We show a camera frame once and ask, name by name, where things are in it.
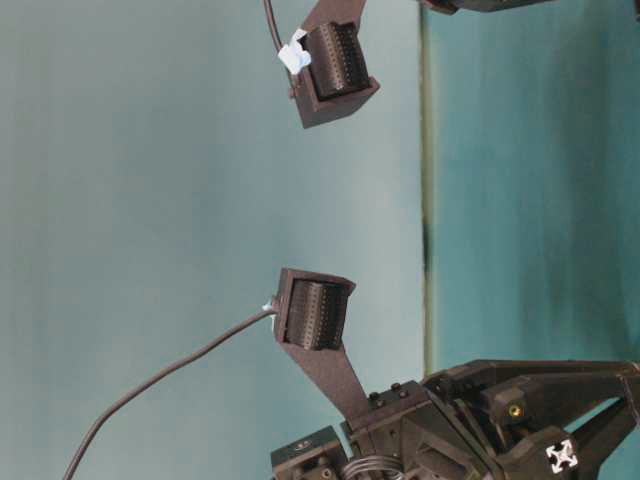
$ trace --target black 3d-printed part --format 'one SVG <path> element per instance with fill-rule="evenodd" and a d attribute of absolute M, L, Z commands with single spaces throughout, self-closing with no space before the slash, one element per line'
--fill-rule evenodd
<path fill-rule="evenodd" d="M 308 33 L 311 76 L 320 100 L 365 90 L 371 86 L 367 65 L 353 23 L 325 23 Z"/>
<path fill-rule="evenodd" d="M 289 306 L 287 342 L 305 350 L 337 350 L 349 293 L 345 285 L 296 280 Z"/>

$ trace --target screw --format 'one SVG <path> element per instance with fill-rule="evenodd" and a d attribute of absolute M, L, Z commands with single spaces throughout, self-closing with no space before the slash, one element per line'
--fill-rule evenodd
<path fill-rule="evenodd" d="M 305 448 L 311 446 L 311 441 L 310 440 L 304 440 L 300 443 L 297 443 L 295 447 L 293 447 L 293 449 L 296 452 L 299 452 L 300 450 L 304 450 Z"/>
<path fill-rule="evenodd" d="M 524 411 L 522 410 L 522 407 L 520 405 L 511 405 L 509 407 L 509 415 L 511 416 L 511 418 L 520 418 L 522 417 L 522 414 L 524 413 Z"/>

